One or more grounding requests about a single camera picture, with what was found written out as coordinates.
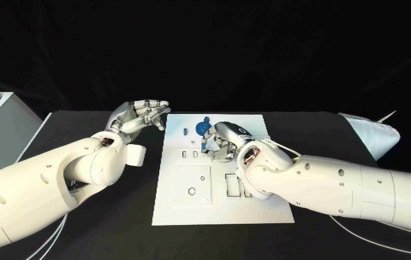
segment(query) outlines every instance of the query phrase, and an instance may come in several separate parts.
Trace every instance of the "robotic arm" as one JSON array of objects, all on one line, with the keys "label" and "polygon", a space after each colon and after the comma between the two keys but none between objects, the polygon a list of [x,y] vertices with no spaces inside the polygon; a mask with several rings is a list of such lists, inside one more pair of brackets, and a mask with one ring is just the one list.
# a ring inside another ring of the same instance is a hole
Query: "robotic arm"
[{"label": "robotic arm", "polygon": [[[0,170],[0,247],[28,236],[112,185],[125,167],[141,166],[145,148],[128,144],[141,129],[164,129],[165,101],[124,103],[105,130]],[[77,182],[66,186],[66,181]]]},{"label": "robotic arm", "polygon": [[[217,151],[206,150],[210,136]],[[250,194],[272,194],[318,213],[361,218],[411,229],[411,174],[315,156],[301,156],[269,139],[256,141],[229,122],[210,127],[201,152],[217,161],[236,157],[236,176]],[[291,159],[279,149],[297,154]]]}]

